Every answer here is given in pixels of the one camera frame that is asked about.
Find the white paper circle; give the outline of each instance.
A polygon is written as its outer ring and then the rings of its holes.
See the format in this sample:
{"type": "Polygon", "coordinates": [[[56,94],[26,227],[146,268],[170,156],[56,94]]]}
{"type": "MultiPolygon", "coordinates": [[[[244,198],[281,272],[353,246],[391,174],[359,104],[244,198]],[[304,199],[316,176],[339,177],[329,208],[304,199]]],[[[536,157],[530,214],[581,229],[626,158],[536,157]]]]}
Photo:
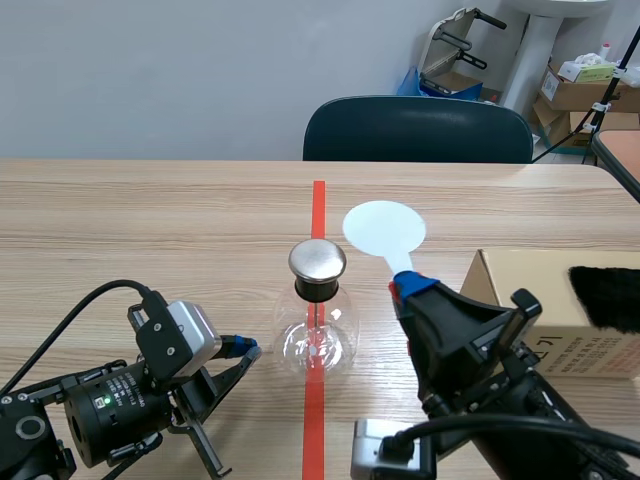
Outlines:
{"type": "Polygon", "coordinates": [[[367,202],[342,222],[346,239],[363,253],[384,257],[393,273],[411,270],[409,253],[425,239],[427,226],[412,208],[397,202],[367,202]]]}

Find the white plastic bag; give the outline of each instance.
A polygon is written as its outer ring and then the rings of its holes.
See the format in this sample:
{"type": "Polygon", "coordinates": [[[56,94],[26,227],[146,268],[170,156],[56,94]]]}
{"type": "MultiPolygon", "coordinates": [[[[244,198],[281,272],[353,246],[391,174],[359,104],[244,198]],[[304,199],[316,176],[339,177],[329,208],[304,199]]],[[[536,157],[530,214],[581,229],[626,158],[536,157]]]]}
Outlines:
{"type": "Polygon", "coordinates": [[[627,67],[622,81],[633,88],[640,88],[640,67],[627,67]]]}

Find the robotic arm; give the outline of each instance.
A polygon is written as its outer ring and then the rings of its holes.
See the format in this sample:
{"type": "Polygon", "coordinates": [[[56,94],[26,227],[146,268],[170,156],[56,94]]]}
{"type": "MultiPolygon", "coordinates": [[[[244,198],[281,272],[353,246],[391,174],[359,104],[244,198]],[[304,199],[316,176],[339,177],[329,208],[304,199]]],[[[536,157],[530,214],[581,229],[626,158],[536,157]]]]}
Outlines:
{"type": "Polygon", "coordinates": [[[353,479],[435,479],[437,460],[468,441],[501,479],[637,478],[616,452],[602,447],[609,443],[554,434],[586,423],[534,370],[538,359],[522,338],[542,309],[528,291],[515,292],[517,308],[507,309],[415,272],[396,275],[389,289],[408,338],[418,398],[433,426],[396,433],[408,425],[359,420],[353,479]],[[527,417],[529,431],[509,424],[518,417],[527,417]],[[445,422],[459,428],[437,431],[445,422]]]}
{"type": "MultiPolygon", "coordinates": [[[[124,282],[112,284],[128,286],[124,282]]],[[[260,357],[260,347],[253,339],[218,335],[198,305],[167,305],[146,287],[141,295],[142,303],[128,312],[141,352],[137,363],[117,360],[10,392],[28,369],[23,368],[3,389],[0,478],[67,480],[73,475],[71,450],[56,439],[45,410],[52,403],[64,404],[84,464],[91,468],[106,461],[115,467],[106,479],[156,449],[164,430],[189,436],[211,478],[231,471],[222,466],[202,424],[260,357]],[[211,376],[204,364],[218,358],[240,362],[211,376]]]]}

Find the floor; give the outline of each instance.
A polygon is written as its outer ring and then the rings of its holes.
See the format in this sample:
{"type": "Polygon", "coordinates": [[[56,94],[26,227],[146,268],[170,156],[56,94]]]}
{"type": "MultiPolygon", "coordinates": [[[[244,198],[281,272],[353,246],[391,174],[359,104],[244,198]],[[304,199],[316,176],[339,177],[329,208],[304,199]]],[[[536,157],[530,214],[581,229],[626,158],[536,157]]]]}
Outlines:
{"type": "MultiPolygon", "coordinates": [[[[533,148],[533,158],[540,155],[545,151],[544,145],[541,142],[538,142],[533,148]]],[[[582,163],[582,155],[564,155],[562,153],[548,153],[545,157],[541,158],[536,163],[553,163],[553,164],[581,164],[582,163]]],[[[593,165],[593,157],[587,158],[587,165],[593,165]]]]}

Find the sink pedestal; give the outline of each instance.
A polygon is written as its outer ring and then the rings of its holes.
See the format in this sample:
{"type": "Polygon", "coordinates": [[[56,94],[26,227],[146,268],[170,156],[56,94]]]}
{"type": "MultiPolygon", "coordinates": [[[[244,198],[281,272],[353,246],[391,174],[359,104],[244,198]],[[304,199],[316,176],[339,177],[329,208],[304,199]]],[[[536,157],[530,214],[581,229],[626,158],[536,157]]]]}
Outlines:
{"type": "Polygon", "coordinates": [[[529,17],[529,27],[518,50],[500,105],[525,118],[529,115],[562,20],[561,17],[529,17]]]}

